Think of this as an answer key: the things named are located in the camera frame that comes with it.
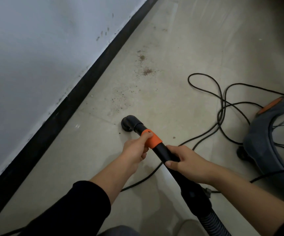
person's right hand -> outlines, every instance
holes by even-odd
[[[180,162],[167,161],[165,166],[176,170],[196,183],[211,185],[221,166],[207,161],[186,146],[170,146],[167,148],[179,157]]]

person's left arm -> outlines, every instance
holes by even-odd
[[[148,148],[144,145],[152,135],[145,133],[127,141],[119,157],[91,180],[74,183],[64,197],[31,221],[20,235],[96,235],[124,184],[146,157]]]

person's left hand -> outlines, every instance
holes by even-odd
[[[145,146],[145,142],[152,136],[153,133],[146,132],[138,139],[126,141],[120,157],[128,160],[136,170],[139,163],[146,158],[146,152],[149,148]]]

vacuum cleaner wand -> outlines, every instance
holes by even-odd
[[[135,131],[140,136],[146,132],[152,132],[133,115],[123,118],[121,121],[121,127],[124,131]],[[147,140],[146,146],[151,148],[163,163],[168,160],[177,162],[180,161],[177,156],[168,150],[168,148],[163,144],[161,139],[156,134]],[[213,211],[211,202],[203,191],[202,187],[199,184],[187,179],[179,172],[169,168],[167,169],[179,185],[181,195],[191,213],[198,217],[207,233],[210,236],[230,235]]]

hand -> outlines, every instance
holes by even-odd
[[[221,166],[207,161],[197,153],[186,146],[170,146],[167,148],[179,157],[180,162],[167,161],[165,166],[169,169],[176,170],[182,175],[196,183],[212,185],[216,172]]]
[[[145,142],[152,136],[153,133],[147,132],[138,139],[128,140],[124,143],[120,156],[133,165],[134,171],[137,170],[139,163],[146,158],[149,148],[145,146]]]

